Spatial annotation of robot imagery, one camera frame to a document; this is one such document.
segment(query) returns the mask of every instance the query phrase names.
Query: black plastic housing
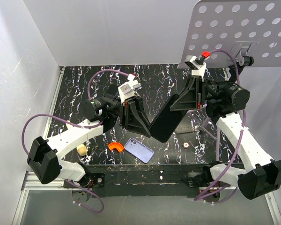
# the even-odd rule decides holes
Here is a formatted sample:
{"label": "black plastic housing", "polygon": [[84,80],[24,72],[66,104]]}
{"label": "black plastic housing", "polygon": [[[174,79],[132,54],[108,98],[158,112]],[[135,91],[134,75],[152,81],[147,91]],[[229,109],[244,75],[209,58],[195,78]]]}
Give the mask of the black plastic housing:
{"label": "black plastic housing", "polygon": [[238,176],[239,190],[247,199],[275,191],[281,185],[281,160],[271,162]]}
{"label": "black plastic housing", "polygon": [[48,184],[60,174],[58,158],[42,137],[34,139],[27,163],[42,184]]}

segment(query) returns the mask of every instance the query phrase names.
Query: screw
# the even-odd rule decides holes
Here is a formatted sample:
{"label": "screw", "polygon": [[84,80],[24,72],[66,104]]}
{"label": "screw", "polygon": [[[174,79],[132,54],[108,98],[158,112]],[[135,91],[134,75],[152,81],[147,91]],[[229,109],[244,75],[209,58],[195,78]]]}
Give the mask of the screw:
{"label": "screw", "polygon": [[189,143],[188,142],[184,142],[183,143],[183,148],[188,149],[189,148]]}

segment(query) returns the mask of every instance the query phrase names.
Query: black bracket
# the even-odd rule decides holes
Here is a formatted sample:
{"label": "black bracket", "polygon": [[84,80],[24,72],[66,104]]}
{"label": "black bracket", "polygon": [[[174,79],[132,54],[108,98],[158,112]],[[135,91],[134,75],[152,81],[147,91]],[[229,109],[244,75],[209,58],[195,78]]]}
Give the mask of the black bracket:
{"label": "black bracket", "polygon": [[58,158],[42,137],[33,141],[27,163],[42,184],[50,183],[60,174]]}
{"label": "black bracket", "polygon": [[[244,70],[244,68],[246,66],[250,67],[254,63],[254,58],[252,56],[244,56],[243,60],[244,61],[242,62],[242,65],[240,65],[239,62],[237,62],[237,68],[238,68],[238,74],[239,75],[241,74],[241,72]],[[229,72],[231,74],[231,77],[229,78],[229,82],[235,83],[237,78],[236,78],[236,69],[235,69],[234,65],[229,66]]]}
{"label": "black bracket", "polygon": [[239,190],[247,199],[275,191],[281,185],[281,160],[267,165],[256,165],[256,169],[238,176]]}
{"label": "black bracket", "polygon": [[149,132],[150,122],[146,116],[142,98],[137,96],[128,99],[121,107],[120,126],[130,132],[151,137]]}
{"label": "black bracket", "polygon": [[201,96],[205,95],[200,76],[187,76],[184,88],[179,93],[179,98],[170,106],[171,111],[198,109]]}

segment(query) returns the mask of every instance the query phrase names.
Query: white enclosure wall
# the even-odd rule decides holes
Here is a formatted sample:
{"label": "white enclosure wall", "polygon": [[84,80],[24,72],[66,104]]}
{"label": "white enclosure wall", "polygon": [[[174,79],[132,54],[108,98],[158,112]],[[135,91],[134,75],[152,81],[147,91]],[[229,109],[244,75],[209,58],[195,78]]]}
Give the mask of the white enclosure wall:
{"label": "white enclosure wall", "polygon": [[[24,2],[58,64],[78,66],[179,63],[192,9],[197,1]],[[279,160],[281,68],[246,69],[241,80],[251,92],[247,125],[260,145]],[[275,192],[275,196],[281,211],[281,189]]]}
{"label": "white enclosure wall", "polygon": [[[281,67],[245,68],[241,85],[250,92],[247,126],[261,147],[281,159]],[[281,213],[281,187],[274,192]]]}
{"label": "white enclosure wall", "polygon": [[197,0],[24,0],[60,66],[179,63]]}
{"label": "white enclosure wall", "polygon": [[[0,0],[0,225],[12,222],[28,165],[21,145],[26,120],[47,113],[59,67],[23,0]],[[31,123],[26,144],[43,134]]]}

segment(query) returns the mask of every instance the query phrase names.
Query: black table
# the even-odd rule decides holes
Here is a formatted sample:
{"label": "black table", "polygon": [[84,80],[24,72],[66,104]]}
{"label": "black table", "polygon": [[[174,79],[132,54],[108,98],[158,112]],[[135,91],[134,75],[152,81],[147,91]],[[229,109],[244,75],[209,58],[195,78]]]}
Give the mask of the black table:
{"label": "black table", "polygon": [[[185,76],[190,73],[189,69],[178,69],[175,64],[66,67],[54,115],[74,123],[82,122],[85,117],[80,105],[88,99],[88,81],[97,71],[108,68],[137,75],[141,84],[141,89],[138,90],[138,93],[143,97],[144,108],[149,121],[153,120],[169,96],[180,92],[184,87]],[[222,81],[225,78],[223,69],[209,69],[206,71],[205,78]],[[119,86],[125,81],[126,79],[123,76],[111,72],[100,74],[92,85],[91,95],[92,97],[100,97],[110,84]],[[175,182],[178,184],[179,179],[186,177],[187,172],[200,171],[202,164],[215,161],[216,141],[200,131],[200,125],[206,118],[205,110],[196,111],[193,113],[193,116],[197,120],[190,117],[189,114],[184,117],[167,143],[160,143],[154,138],[147,138],[127,132],[117,122],[110,131],[85,143],[88,148],[86,156],[81,157],[77,154],[76,150],[73,150],[66,155],[64,160],[88,165],[89,171],[96,171],[97,173],[102,171],[107,177],[110,177],[105,179],[106,190],[108,185],[112,185],[115,188],[115,183],[117,183],[116,185],[131,185],[135,183],[173,184]],[[52,120],[48,136],[57,135],[66,129],[65,124]],[[207,126],[207,129],[216,136],[216,129],[211,123]],[[126,151],[119,153],[115,150],[110,151],[107,148],[107,145],[111,142],[120,142],[124,146],[131,137],[134,137],[154,151],[154,155],[147,166],[143,165],[140,160]],[[190,144],[188,149],[183,148],[184,142]],[[234,148],[224,134],[221,135],[220,143],[220,160],[227,162],[228,158],[232,156]],[[136,173],[137,171],[142,172],[142,175],[145,172],[155,175],[146,180],[141,174]],[[165,173],[169,171],[169,174],[172,175],[169,177],[165,176],[163,180],[160,180],[160,171],[165,171]],[[104,195],[110,196],[112,192],[108,191],[108,194],[105,193]]]}

